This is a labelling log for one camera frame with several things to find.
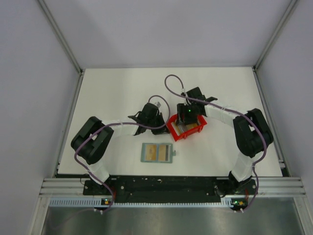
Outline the red plastic bin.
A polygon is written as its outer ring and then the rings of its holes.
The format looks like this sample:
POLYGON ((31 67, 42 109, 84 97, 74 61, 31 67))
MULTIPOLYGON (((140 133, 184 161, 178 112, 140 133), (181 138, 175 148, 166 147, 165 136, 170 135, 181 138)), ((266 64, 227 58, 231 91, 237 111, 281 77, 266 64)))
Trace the red plastic bin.
POLYGON ((207 124, 207 122, 203 116, 198 116, 197 118, 198 118, 198 127, 197 128, 193 128, 193 129, 183 133, 182 135, 178 136, 176 134, 174 128, 171 125, 172 122, 176 122, 177 114, 171 116, 168 123, 166 124, 166 126, 169 129, 169 132, 172 135, 174 141, 185 140, 192 134, 200 133, 203 130, 204 126, 207 124))

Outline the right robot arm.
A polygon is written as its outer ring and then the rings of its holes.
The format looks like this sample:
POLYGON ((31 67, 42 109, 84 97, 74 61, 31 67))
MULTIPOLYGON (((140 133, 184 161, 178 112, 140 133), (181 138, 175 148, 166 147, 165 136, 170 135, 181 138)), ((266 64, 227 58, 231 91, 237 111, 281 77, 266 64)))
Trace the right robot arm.
POLYGON ((251 181, 256 165, 267 153, 273 143, 273 135, 261 110, 254 108, 243 114, 222 105, 215 97, 206 98, 199 87, 182 93, 172 94, 184 98, 185 103, 178 105, 179 124, 189 124, 196 115, 216 119, 234 130, 239 154, 234 167, 228 174, 227 183, 217 186, 223 196, 241 193, 251 181))

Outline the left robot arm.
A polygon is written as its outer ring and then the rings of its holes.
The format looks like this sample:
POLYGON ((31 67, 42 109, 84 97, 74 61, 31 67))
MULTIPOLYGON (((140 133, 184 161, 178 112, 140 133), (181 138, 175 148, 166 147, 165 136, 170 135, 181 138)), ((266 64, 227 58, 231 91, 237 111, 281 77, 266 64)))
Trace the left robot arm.
POLYGON ((121 136, 138 136, 151 130, 153 135, 170 133, 165 124, 159 103, 146 103, 141 111, 126 119, 105 123, 90 117, 71 141, 74 159, 95 181, 94 188, 100 194, 110 191, 110 174, 101 162, 111 140, 121 136))

